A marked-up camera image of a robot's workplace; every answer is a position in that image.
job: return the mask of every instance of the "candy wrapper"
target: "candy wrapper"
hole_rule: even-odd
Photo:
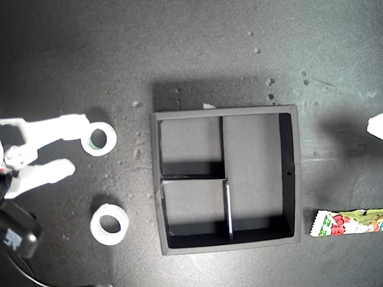
[[[311,236],[342,235],[383,231],[383,209],[331,212],[319,210]]]

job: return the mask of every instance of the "black cable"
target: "black cable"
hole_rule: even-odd
[[[54,286],[54,285],[48,285],[48,284],[45,284],[45,283],[42,283],[41,281],[37,280],[36,278],[34,278],[34,273],[32,272],[31,268],[27,265],[27,263],[17,255],[17,257],[19,258],[19,260],[26,266],[26,268],[28,269],[28,271],[30,272],[31,275],[28,275],[27,272],[25,272],[19,265],[18,263],[15,261],[15,259],[13,259],[13,257],[11,256],[10,252],[8,249],[7,250],[7,255],[8,255],[8,259],[10,260],[10,262],[12,263],[12,265],[14,266],[14,268],[16,268],[17,271],[19,271],[24,277],[28,278],[30,281],[32,281],[34,284],[36,284],[36,286],[42,286],[42,287],[57,287],[57,286]],[[88,287],[113,287],[112,285],[107,285],[107,286],[104,286],[104,285],[92,285],[92,286],[88,286]]]
[[[8,259],[10,260],[10,262],[12,263],[12,265],[14,266],[14,268],[16,268],[16,270],[18,272],[20,272],[24,277],[28,278],[30,281],[32,281],[34,284],[36,285],[39,285],[39,286],[42,286],[42,287],[54,287],[52,285],[48,285],[48,284],[45,284],[45,283],[42,283],[40,282],[39,280],[37,280],[36,278],[34,278],[33,276],[33,272],[32,270],[29,268],[28,266],[28,270],[30,271],[30,273],[32,274],[31,276],[27,274],[27,272],[25,272],[19,265],[18,263],[12,258],[11,254],[9,253],[9,251],[7,250],[7,255],[8,255]]]
[[[29,274],[32,276],[32,277],[35,277],[35,273],[33,272],[32,270],[32,267],[30,266],[30,264],[25,261],[23,258],[21,258],[20,256],[17,256],[17,258],[24,264],[25,268],[27,268]]]

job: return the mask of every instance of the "white object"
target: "white object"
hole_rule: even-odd
[[[0,125],[16,126],[20,130],[25,144],[12,146],[4,154],[5,164],[14,170],[20,170],[37,159],[40,148],[59,139],[71,141],[81,138],[89,126],[89,120],[85,115],[62,115],[31,123],[23,118],[9,118],[0,120]]]
[[[4,196],[5,199],[14,199],[25,191],[44,184],[54,184],[67,176],[73,175],[76,167],[63,158],[53,160],[42,166],[26,166],[20,170],[19,175],[12,179],[11,186]]]
[[[383,139],[383,114],[369,119],[367,131],[377,138]]]
[[[21,193],[40,185],[55,183],[75,172],[75,166],[68,159],[54,160],[42,166],[29,166],[38,158],[38,150],[52,142],[63,139],[71,141],[81,139],[84,150],[93,156],[110,152],[116,145],[117,135],[107,123],[89,123],[85,115],[62,115],[58,118],[28,123],[23,118],[0,119],[0,126],[16,126],[25,144],[12,146],[4,152],[0,141],[0,173],[19,171],[14,177],[5,195],[13,199]],[[94,146],[91,137],[96,129],[107,136],[107,144],[99,149]]]
[[[107,142],[103,148],[98,148],[92,142],[92,134],[95,130],[101,130],[107,136]],[[92,123],[90,124],[83,137],[81,137],[81,145],[83,149],[94,157],[100,157],[112,151],[117,143],[117,134],[110,124],[107,123]]]
[[[120,224],[120,231],[117,233],[109,233],[101,226],[101,217],[109,215],[114,217]],[[129,226],[129,218],[125,210],[120,206],[114,204],[105,203],[99,207],[99,209],[93,214],[90,221],[90,231],[93,237],[101,244],[104,245],[116,245],[120,243],[127,232]]]
[[[132,104],[132,107],[134,107],[134,108],[138,108],[139,106],[141,106],[141,103],[138,102],[137,100],[135,100],[135,101],[133,102],[133,104]]]
[[[210,105],[209,103],[203,103],[203,109],[216,109],[216,106]]]

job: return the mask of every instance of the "debris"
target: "debris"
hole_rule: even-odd
[[[132,107],[134,107],[134,108],[138,108],[139,106],[141,106],[141,103],[138,102],[137,100],[135,100],[135,101],[133,102],[133,104],[132,104]]]
[[[136,160],[139,157],[140,154],[141,154],[140,149],[139,148],[135,148],[134,152],[133,152],[134,159]]]
[[[210,105],[209,103],[203,103],[203,109],[216,109],[216,106]]]
[[[273,83],[274,83],[273,78],[268,78],[268,80],[266,81],[266,85],[268,85],[268,86],[271,86]]]

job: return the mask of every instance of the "dust speck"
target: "dust speck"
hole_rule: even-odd
[[[266,80],[266,85],[271,86],[274,82],[275,82],[275,81],[274,81],[273,78],[268,78],[268,79]]]
[[[132,104],[132,107],[134,107],[134,108],[138,108],[139,106],[141,106],[141,103],[138,102],[137,100],[135,100],[135,101],[133,102],[133,104]]]
[[[203,103],[203,109],[216,109],[216,106],[210,105],[209,103]]]

